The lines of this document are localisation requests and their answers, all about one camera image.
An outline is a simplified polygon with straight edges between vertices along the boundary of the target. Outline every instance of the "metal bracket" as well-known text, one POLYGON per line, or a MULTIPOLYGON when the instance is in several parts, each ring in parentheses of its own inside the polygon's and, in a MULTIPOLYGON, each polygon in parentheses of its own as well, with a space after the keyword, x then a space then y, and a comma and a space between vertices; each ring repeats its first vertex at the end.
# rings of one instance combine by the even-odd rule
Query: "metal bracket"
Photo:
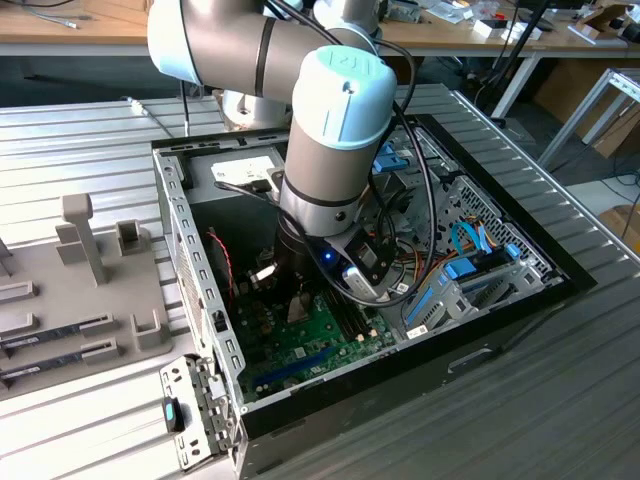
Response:
MULTIPOLYGON (((164 395, 176 399, 184 425, 174 438, 182 470, 224 455, 240 442, 240 428, 213 359, 180 357, 162 370, 164 395)), ((167 426, 169 418, 165 412, 167 426)))

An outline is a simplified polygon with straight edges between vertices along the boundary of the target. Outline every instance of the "white label sticker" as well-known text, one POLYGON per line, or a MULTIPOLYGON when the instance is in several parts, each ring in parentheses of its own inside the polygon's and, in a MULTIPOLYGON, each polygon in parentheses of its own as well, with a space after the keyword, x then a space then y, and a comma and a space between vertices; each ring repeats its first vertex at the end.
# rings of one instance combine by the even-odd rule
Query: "white label sticker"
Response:
POLYGON ((214 163, 211 166, 211 171, 215 179, 220 182, 245 185, 256 180, 268 179, 267 169, 269 168, 273 168, 273 162, 265 155, 231 162, 214 163))
POLYGON ((409 330, 407 332, 407 336, 409 337, 409 339, 411 339, 411 338, 419 337, 420 335, 424 335, 427 332, 428 332, 427 327, 425 327, 424 325, 420 325, 419 327, 414 328, 413 330, 409 330))

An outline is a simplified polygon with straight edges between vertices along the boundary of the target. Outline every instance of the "metal table leg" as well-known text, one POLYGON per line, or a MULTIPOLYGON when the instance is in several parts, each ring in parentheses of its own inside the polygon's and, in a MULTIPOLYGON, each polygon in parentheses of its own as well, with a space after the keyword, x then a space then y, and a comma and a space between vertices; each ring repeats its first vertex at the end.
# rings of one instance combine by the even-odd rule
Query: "metal table leg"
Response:
POLYGON ((573 115, 569 117, 567 123, 565 123, 564 127, 560 129, 558 134, 551 140, 549 146, 542 153, 540 158, 538 159, 538 163, 541 167, 545 167, 549 164, 553 156, 562 148, 562 146, 566 143, 567 139, 571 136, 573 132, 575 132, 580 122, 582 122, 585 116, 591 111, 591 109, 598 103, 598 101, 602 98, 602 95, 607 91, 607 87, 609 86, 609 80, 615 72, 611 69, 607 69, 606 72, 602 74, 598 82, 591 89, 591 91, 587 94, 584 100, 578 105, 576 111, 573 112, 573 115))
POLYGON ((594 139, 596 139, 598 135, 600 135, 600 132, 602 132, 605 127, 607 127, 611 123, 613 116, 618 113, 618 110, 622 108, 622 105, 628 98, 629 97, 627 97, 625 93, 621 93, 613 102, 611 102, 609 108, 607 108, 607 110, 602 114, 598 121, 593 124, 593 127, 589 129, 587 134, 582 137, 582 141, 586 145, 590 145, 591 142, 593 142, 594 139))
POLYGON ((520 92, 527 83, 527 80, 529 80, 529 77, 535 70, 539 61, 540 57, 535 53, 531 57, 525 58, 522 61, 518 71, 511 79, 511 83, 509 83, 507 90, 504 92, 504 95, 502 95, 498 105, 496 105, 495 110, 491 114, 491 118, 504 118, 507 115, 507 112, 513 105, 513 102, 516 101, 516 98, 518 98, 518 95, 520 95, 520 92))

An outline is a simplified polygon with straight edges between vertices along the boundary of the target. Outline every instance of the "floor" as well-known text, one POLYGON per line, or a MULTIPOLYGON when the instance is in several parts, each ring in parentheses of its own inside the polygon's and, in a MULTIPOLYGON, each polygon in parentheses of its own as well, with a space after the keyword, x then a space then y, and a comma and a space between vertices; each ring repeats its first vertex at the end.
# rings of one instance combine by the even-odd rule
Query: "floor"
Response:
MULTIPOLYGON (((477 67, 481 60, 471 60, 477 67)), ((81 102, 101 102, 131 96, 138 99, 178 95, 176 80, 155 69, 145 57, 31 57, 27 60, 5 57, 0 59, 0 107, 50 105, 81 102), (23 73, 35 77, 24 79, 23 73)), ((451 59, 427 58, 420 68, 419 83, 443 83, 453 90, 462 90, 470 98, 460 74, 460 67, 451 59)), ((522 147, 537 157, 562 126, 553 116, 533 103, 517 102, 510 118, 524 127, 535 142, 522 147)), ((551 168, 568 158, 575 158, 559 170, 557 178, 564 185, 575 185, 608 178, 613 175, 611 160, 588 148, 577 136, 567 142, 551 168)), ((620 158, 623 170, 640 168, 640 154, 635 158, 620 158)))

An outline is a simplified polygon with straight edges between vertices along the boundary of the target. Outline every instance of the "white cable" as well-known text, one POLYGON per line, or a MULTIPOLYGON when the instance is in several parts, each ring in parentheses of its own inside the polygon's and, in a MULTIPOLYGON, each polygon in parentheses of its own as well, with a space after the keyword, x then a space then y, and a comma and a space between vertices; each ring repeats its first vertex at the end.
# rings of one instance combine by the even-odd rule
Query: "white cable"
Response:
POLYGON ((139 117, 150 118, 156 125, 158 125, 164 131, 164 133, 167 134, 169 138, 175 138, 171 134, 171 132, 167 129, 167 127, 165 127, 162 123, 160 123, 160 120, 158 120, 155 117, 155 115, 153 115, 153 113, 151 113, 149 110, 144 108, 144 105, 142 105, 142 102, 140 102, 140 100, 136 100, 135 98, 131 98, 131 97, 124 97, 124 98, 127 100, 127 102, 129 102, 129 105, 131 105, 131 109, 133 110, 133 113, 135 113, 139 117))

